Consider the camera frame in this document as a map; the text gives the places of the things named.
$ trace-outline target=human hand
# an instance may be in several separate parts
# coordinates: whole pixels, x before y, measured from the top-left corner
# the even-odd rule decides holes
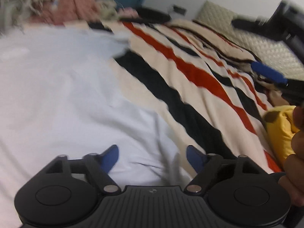
[[[295,154],[289,155],[284,164],[286,176],[279,180],[279,184],[289,193],[291,204],[304,206],[304,110],[296,107],[293,111],[293,122],[300,131],[291,141]]]

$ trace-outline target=quilted fabric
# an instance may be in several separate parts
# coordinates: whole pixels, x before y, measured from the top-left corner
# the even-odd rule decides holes
[[[276,43],[264,37],[234,29],[231,21],[237,15],[233,11],[206,1],[196,19],[239,46],[251,50],[264,64],[280,71],[285,77],[304,80],[302,63],[284,43]]]

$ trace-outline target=blanket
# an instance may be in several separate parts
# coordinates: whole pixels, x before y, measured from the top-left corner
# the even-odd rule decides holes
[[[167,26],[103,24],[132,34],[130,50],[110,66],[124,96],[155,110],[179,137],[175,143],[190,174],[195,175],[185,156],[190,144],[227,159],[245,154],[268,173],[281,171],[262,119],[272,106],[250,74],[231,66],[254,61],[251,52],[185,20]]]

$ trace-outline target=silver screw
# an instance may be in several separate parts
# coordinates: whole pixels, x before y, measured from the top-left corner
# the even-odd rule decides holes
[[[108,193],[114,193],[119,190],[119,188],[116,185],[107,185],[103,188],[104,191]]]
[[[198,193],[202,190],[202,187],[198,185],[189,185],[187,190],[191,193]]]
[[[154,193],[156,193],[156,192],[157,192],[157,190],[156,190],[156,189],[154,189],[154,188],[152,188],[152,189],[150,189],[150,190],[149,190],[149,192],[150,192],[150,193],[152,193],[152,194],[154,194]]]

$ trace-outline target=pile of clothes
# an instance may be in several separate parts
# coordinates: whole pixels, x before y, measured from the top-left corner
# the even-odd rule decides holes
[[[138,17],[132,8],[116,10],[114,0],[0,0],[0,32],[13,25],[85,20],[118,20],[121,17]]]

